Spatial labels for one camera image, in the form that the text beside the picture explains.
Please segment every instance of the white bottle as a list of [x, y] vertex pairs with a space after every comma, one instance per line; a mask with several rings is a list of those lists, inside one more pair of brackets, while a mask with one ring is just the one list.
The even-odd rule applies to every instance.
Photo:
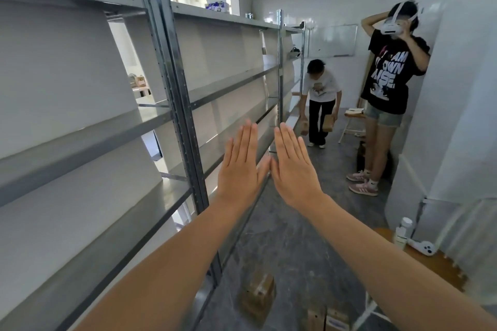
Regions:
[[413, 226], [413, 221], [407, 217], [402, 218], [401, 225], [395, 229], [394, 245], [402, 250], [407, 244], [407, 230]]

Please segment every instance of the pink sneaker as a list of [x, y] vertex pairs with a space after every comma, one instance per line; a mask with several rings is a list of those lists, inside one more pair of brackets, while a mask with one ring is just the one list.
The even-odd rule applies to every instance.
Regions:
[[364, 182], [363, 184], [351, 184], [348, 188], [356, 194], [378, 196], [378, 189], [371, 188], [368, 182]]
[[357, 173], [347, 174], [347, 179], [351, 180], [352, 182], [366, 182], [367, 180], [369, 180], [369, 175], [361, 170]]

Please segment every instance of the black t-shirt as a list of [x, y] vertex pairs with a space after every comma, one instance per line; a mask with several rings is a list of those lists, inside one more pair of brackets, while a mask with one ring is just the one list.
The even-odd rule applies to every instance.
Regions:
[[[424, 39], [413, 38], [424, 52], [429, 52], [430, 47]], [[381, 111], [404, 114], [409, 96], [407, 82], [413, 75], [421, 76], [425, 72], [416, 66], [407, 43], [383, 35], [377, 29], [371, 36], [369, 50], [375, 54], [375, 59], [361, 97]]]

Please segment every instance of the person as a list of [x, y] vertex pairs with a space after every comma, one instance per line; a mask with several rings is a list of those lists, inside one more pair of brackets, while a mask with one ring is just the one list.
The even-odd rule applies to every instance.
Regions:
[[309, 143], [307, 146], [317, 145], [324, 149], [328, 135], [327, 132], [323, 131], [325, 116], [332, 115], [333, 119], [337, 120], [342, 91], [335, 77], [326, 70], [322, 60], [311, 60], [307, 66], [307, 74], [304, 76], [302, 95], [299, 101], [300, 117], [303, 121], [307, 121], [305, 115], [307, 94], [310, 94]]
[[405, 2], [397, 16], [397, 23], [402, 28], [400, 35], [384, 35], [373, 27], [377, 22], [394, 16], [399, 6], [397, 4], [390, 12], [375, 14], [361, 22], [371, 37], [369, 50], [375, 55], [361, 94], [367, 101], [364, 110], [365, 168], [346, 176], [357, 183], [350, 185], [349, 189], [361, 195], [378, 195], [378, 181], [387, 164], [390, 144], [406, 112], [407, 82], [413, 75], [424, 75], [430, 62], [430, 48], [425, 40], [413, 35], [419, 26], [418, 6], [414, 1]]
[[497, 329], [492, 315], [324, 194], [291, 128], [275, 128], [278, 161], [265, 157], [258, 168], [257, 137], [257, 125], [247, 121], [227, 141], [214, 201], [117, 282], [76, 331], [176, 330], [269, 170], [283, 200], [335, 248], [401, 331]]

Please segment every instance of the white vr headset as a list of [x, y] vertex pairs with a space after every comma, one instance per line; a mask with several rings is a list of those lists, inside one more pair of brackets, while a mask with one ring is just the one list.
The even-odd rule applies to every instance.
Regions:
[[[384, 35], [400, 35], [404, 31], [403, 28], [397, 23], [397, 17], [399, 16], [399, 13], [401, 12], [402, 7], [404, 6], [406, 2], [402, 2], [399, 4], [399, 7], [395, 11], [394, 15], [390, 18], [387, 18], [385, 22], [383, 23], [382, 27], [380, 28], [380, 31]], [[416, 12], [414, 16], [409, 18], [409, 21], [414, 21], [414, 19], [418, 16], [418, 13]]]

